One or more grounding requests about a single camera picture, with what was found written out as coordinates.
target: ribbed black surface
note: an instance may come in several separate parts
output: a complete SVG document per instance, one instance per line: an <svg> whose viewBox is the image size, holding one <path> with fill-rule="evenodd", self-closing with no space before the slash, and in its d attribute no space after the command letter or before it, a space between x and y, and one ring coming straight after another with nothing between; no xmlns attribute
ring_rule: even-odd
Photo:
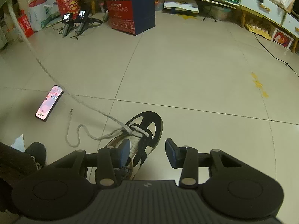
<svg viewBox="0 0 299 224"><path fill-rule="evenodd" d="M102 190L82 212L57 221L35 221L22 217L15 224L237 224L210 210L193 190L176 186L173 180L123 181L112 190ZM256 224L279 224L271 218L246 221Z"/></svg>

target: drawer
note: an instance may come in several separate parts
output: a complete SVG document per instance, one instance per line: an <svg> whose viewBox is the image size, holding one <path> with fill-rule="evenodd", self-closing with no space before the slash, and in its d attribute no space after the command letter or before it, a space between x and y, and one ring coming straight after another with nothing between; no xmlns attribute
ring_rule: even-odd
<svg viewBox="0 0 299 224"><path fill-rule="evenodd" d="M256 11L277 24L281 24L285 14L283 9L269 0L264 0L264 3L262 3L265 8L260 7L259 0L241 0L241 5Z"/></svg>
<svg viewBox="0 0 299 224"><path fill-rule="evenodd" d="M291 14L286 15L282 27L289 31L291 34L299 38L299 21L296 20Z"/></svg>

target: yellow stain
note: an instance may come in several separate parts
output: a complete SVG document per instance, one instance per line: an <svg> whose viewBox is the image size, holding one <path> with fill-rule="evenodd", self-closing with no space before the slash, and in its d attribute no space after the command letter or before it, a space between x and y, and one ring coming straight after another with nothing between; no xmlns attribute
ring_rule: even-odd
<svg viewBox="0 0 299 224"><path fill-rule="evenodd" d="M194 17L194 16L188 16L188 15L184 15L184 14L176 14L176 15L178 15L178 16L181 16L183 19L189 19L189 18L192 18L192 19L197 19L196 17Z"/></svg>
<svg viewBox="0 0 299 224"><path fill-rule="evenodd" d="M266 93L266 92L264 91L264 89L263 89L263 85L262 85L262 84L260 83L260 81L258 80L257 75L255 75L254 73L251 73L251 76L254 78L253 82L255 83L255 86L261 90L263 97L268 98L269 95L268 95L268 93Z"/></svg>

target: phone screen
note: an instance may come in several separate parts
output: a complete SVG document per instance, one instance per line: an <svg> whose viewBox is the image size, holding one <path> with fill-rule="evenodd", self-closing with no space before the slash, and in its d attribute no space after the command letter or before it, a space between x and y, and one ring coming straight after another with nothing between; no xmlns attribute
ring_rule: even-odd
<svg viewBox="0 0 299 224"><path fill-rule="evenodd" d="M79 12L79 17L80 17L80 18L83 18L83 17L84 17L84 14L85 14L85 12L86 12L86 11L80 11L80 12Z"/></svg>
<svg viewBox="0 0 299 224"><path fill-rule="evenodd" d="M61 93L62 93L61 87L53 86L51 91L48 93L48 95L42 102L35 116L42 120L45 120L51 108L53 107L54 103L56 102L56 100L58 99Z"/></svg>
<svg viewBox="0 0 299 224"><path fill-rule="evenodd" d="M70 14L69 14L69 13L64 14L64 15L63 15L63 20L66 20L66 19L68 19L69 17L70 17Z"/></svg>

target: yellow handle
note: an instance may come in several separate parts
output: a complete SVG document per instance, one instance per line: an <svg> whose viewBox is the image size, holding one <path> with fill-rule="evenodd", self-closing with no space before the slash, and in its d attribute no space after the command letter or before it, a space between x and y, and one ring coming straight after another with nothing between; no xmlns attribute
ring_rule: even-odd
<svg viewBox="0 0 299 224"><path fill-rule="evenodd" d="M270 8L268 8L268 7L265 7L263 4L261 4L260 3L260 8L262 8L262 9L265 9L266 11L271 11L271 9Z"/></svg>

